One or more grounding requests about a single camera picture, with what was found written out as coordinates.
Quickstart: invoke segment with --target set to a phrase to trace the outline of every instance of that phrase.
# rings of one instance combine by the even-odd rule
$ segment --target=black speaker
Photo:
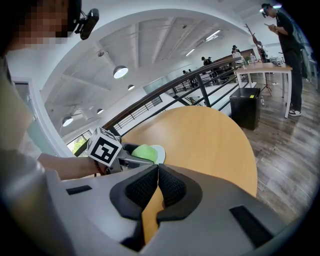
[[[239,88],[230,96],[232,119],[242,128],[254,130],[260,119],[260,88]]]

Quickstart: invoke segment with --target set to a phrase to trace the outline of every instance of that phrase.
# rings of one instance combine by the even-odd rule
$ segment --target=round wooden table
[[[161,145],[165,149],[165,164],[228,180],[256,196],[257,167],[251,145],[231,118],[213,108],[170,109],[141,123],[122,141]],[[162,201],[158,187],[142,213],[146,243],[157,232],[156,215],[163,210]]]

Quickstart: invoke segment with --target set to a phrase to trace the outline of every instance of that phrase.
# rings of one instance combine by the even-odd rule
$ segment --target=white ceiling
[[[218,0],[236,12],[242,19],[259,14],[263,0]],[[73,115],[79,108],[108,108],[116,100],[128,93],[129,80],[114,79],[113,69],[125,65],[133,76],[139,69],[152,67],[168,60],[179,61],[199,42],[217,29],[219,36],[229,28],[224,24],[210,23],[204,19],[189,17],[167,17],[145,20],[123,27],[95,42],[63,72],[55,83],[45,107],[49,117],[59,132],[66,115]],[[98,52],[104,51],[102,57]],[[141,86],[146,82],[141,77]],[[99,118],[74,122],[74,127],[62,128],[62,136]]]

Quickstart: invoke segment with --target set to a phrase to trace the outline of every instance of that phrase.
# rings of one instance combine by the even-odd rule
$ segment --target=black shirt
[[[203,65],[204,65],[204,66],[207,66],[207,65],[210,65],[210,64],[212,64],[212,61],[209,60],[209,59],[206,59],[206,60],[203,62]]]
[[[288,33],[288,35],[285,35],[285,34],[278,32],[282,52],[285,53],[289,50],[294,50],[297,54],[300,54],[299,45],[293,35],[294,27],[293,27],[290,19],[288,19],[288,17],[285,16],[283,13],[277,12],[276,26],[283,27],[284,30]]]

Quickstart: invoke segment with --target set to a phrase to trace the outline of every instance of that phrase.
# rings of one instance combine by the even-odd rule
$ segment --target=window
[[[75,138],[73,141],[67,144],[67,147],[70,149],[70,151],[74,154],[87,140],[91,137],[91,132],[88,130],[85,133],[81,134],[79,137]],[[79,155],[80,158],[87,157],[87,150],[83,151],[81,155]]]

